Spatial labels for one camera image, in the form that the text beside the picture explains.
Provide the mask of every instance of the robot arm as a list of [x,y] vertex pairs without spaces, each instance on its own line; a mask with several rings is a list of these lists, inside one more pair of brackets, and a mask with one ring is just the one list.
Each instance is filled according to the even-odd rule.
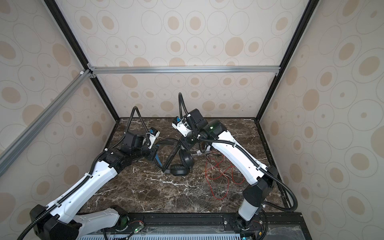
[[146,157],[147,160],[153,161],[158,149],[153,143],[159,134],[160,132],[154,128],[151,128],[149,137],[127,132],[121,149],[106,149],[96,162],[92,174],[86,173],[68,191],[47,206],[34,207],[30,212],[32,222],[46,209],[57,206],[33,227],[36,235],[42,240],[74,240],[102,228],[114,226],[115,229],[123,230],[127,224],[127,213],[117,206],[92,214],[76,215],[76,213],[105,183],[131,165],[135,159]]
[[244,200],[238,210],[236,224],[246,228],[255,213],[261,210],[265,197],[272,191],[275,182],[266,176],[277,176],[274,167],[267,167],[246,151],[218,120],[207,122],[197,109],[184,116],[186,122],[176,117],[172,123],[183,137],[183,147],[191,149],[195,143],[205,141],[220,151],[244,175],[249,186],[243,191]]

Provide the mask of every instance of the ear cushion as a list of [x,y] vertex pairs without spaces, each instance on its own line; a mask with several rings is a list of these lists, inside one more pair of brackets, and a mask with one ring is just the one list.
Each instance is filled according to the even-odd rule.
[[173,176],[186,176],[189,173],[189,168],[181,164],[172,164],[170,166],[170,173],[172,173]]
[[181,160],[181,164],[183,164],[185,167],[190,168],[193,167],[195,164],[193,156],[190,151],[187,150],[180,150],[179,151],[179,156]]
[[170,166],[170,169],[171,169],[171,170],[186,170],[187,168],[184,167],[184,166],[181,165],[181,164],[172,164],[172,165]]

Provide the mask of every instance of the marble tabletop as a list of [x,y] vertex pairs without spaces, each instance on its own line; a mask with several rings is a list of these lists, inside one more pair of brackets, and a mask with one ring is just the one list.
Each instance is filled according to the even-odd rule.
[[[253,119],[218,119],[231,132],[233,137],[256,159],[269,166],[263,145],[258,135]],[[171,126],[169,118],[144,118],[147,127],[154,127],[160,131],[159,140],[167,137],[179,138],[180,133]],[[113,133],[114,136],[109,146],[115,144],[124,132],[127,119],[122,119]],[[132,121],[130,130],[143,130],[140,119]],[[159,149],[159,158],[165,162],[173,146],[164,146]],[[215,165],[213,158],[220,162],[223,156],[209,156]],[[236,212],[242,201],[242,191],[248,186],[243,181],[242,174],[224,159],[219,165],[221,171],[229,168],[225,176],[216,180],[209,180],[212,189],[207,183],[207,176],[216,178],[221,175],[217,168],[213,168],[205,155],[195,156],[193,171],[185,177],[175,177],[164,174],[153,163],[146,159],[140,159],[131,166],[126,167],[114,179],[107,182],[97,191],[80,209],[79,212],[97,212],[112,205],[119,205],[128,212]],[[178,154],[173,164],[180,163]],[[266,200],[283,206],[280,192],[277,187],[267,196]],[[269,206],[267,212],[278,212]]]

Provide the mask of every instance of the black cable sleeve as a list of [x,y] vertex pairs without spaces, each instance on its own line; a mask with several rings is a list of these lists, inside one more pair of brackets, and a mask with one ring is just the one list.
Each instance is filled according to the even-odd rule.
[[[125,135],[126,135],[126,132],[128,131],[129,127],[131,126],[131,122],[132,122],[132,118],[133,118],[133,115],[135,114],[135,111],[137,112],[137,114],[139,115],[139,118],[141,120],[141,122],[143,123],[143,126],[146,130],[146,132],[148,132],[148,129],[147,129],[147,126],[145,125],[144,121],[142,120],[142,117],[140,115],[140,112],[139,112],[139,109],[134,106],[132,108],[132,112],[131,112],[131,116],[129,117],[129,121],[127,123],[127,126],[125,127],[125,130],[124,130],[124,134],[123,136],[121,136],[120,140],[114,144],[112,147],[110,148],[115,148],[117,145],[119,145],[125,138]],[[98,162],[99,158],[101,157],[101,155],[103,155],[106,151],[103,150],[99,155],[97,155],[97,157],[93,160],[92,164],[91,164],[91,168],[89,169],[89,174],[92,175],[93,174],[93,171],[95,169],[95,166],[96,166],[96,163]],[[86,176],[76,187],[74,187],[69,193],[67,193],[64,197],[62,197],[60,200],[57,201],[58,204],[61,204],[63,203],[67,198],[69,198],[70,195],[72,195],[74,192],[76,192],[81,186],[83,186],[87,181],[88,179],[90,179],[91,177],[90,176]],[[24,230],[23,232],[19,235],[19,237],[17,238],[17,240],[22,240],[25,235],[43,218],[45,218],[53,209],[55,209],[57,207],[57,205],[52,205],[50,208],[48,208],[47,210],[45,210],[43,213],[41,213],[36,219],[35,221],[31,222]]]
[[103,231],[104,239],[105,239],[105,240],[108,240],[107,233],[105,232],[105,228],[103,228],[102,231]]
[[181,105],[183,106],[185,114],[188,115],[189,112],[187,111],[187,108],[185,107],[185,103],[184,103],[184,99],[183,99],[183,94],[181,94],[181,93],[179,93],[179,103],[181,103]]
[[163,141],[174,141],[174,142],[179,142],[176,138],[171,138],[171,137],[169,137],[169,138],[161,139],[160,141],[158,141],[157,143],[155,143],[155,145],[158,145],[158,144],[160,144],[160,143],[163,142]]
[[[205,141],[205,142],[209,142],[209,143],[223,143],[223,144],[229,144],[231,146],[235,146],[238,150],[240,150],[252,163],[255,167],[260,167],[260,165],[253,159],[253,157],[244,149],[242,148],[240,145],[235,145],[234,142],[230,142],[230,141],[225,141],[225,140],[211,140],[211,139],[205,139],[205,138],[202,138],[200,137],[199,140],[202,140],[202,141]],[[274,207],[280,211],[283,211],[283,212],[294,212],[296,209],[297,209],[297,206],[298,206],[298,202],[297,202],[297,198],[295,196],[295,194],[292,192],[292,190],[287,186],[285,185],[282,181],[280,181],[277,177],[273,176],[272,174],[270,174],[269,172],[267,172],[265,169],[263,169],[262,167],[259,168],[259,170],[264,173],[265,175],[267,175],[269,178],[273,179],[277,184],[279,184],[282,188],[284,188],[287,193],[291,196],[292,200],[293,200],[293,206],[290,207],[290,208],[284,208],[284,207],[280,207],[276,204],[273,204],[271,202],[263,202],[264,204],[266,205],[269,205],[271,207]]]
[[263,238],[266,235],[266,232],[268,231],[268,219],[266,218],[266,214],[265,214],[264,209],[262,209],[261,211],[264,214],[265,228],[264,228],[264,231],[263,231],[262,235],[260,236],[260,238],[257,238],[257,240],[263,240]]
[[165,172],[168,169],[169,165],[172,163],[173,158],[180,150],[180,146],[181,146],[181,143],[178,142],[177,145],[172,149],[172,152],[168,155],[168,158],[163,165],[163,169],[162,169],[163,172]]
[[183,119],[183,112],[181,110],[181,102],[180,102],[180,100],[179,100],[179,114],[180,114],[180,120]]

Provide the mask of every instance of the wall panel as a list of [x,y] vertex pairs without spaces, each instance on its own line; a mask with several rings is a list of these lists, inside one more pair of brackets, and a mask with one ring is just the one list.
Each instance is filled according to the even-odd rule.
[[301,0],[63,0],[93,66],[279,65]]
[[[0,177],[1,239],[16,239],[36,204],[56,199],[89,171],[114,124],[87,80]],[[33,237],[30,231],[24,239]]]
[[0,154],[81,69],[40,2],[2,1]]
[[99,74],[121,117],[137,106],[143,117],[179,114],[178,93],[205,117],[255,117],[274,73]]
[[383,14],[322,1],[261,120],[314,240],[384,233]]

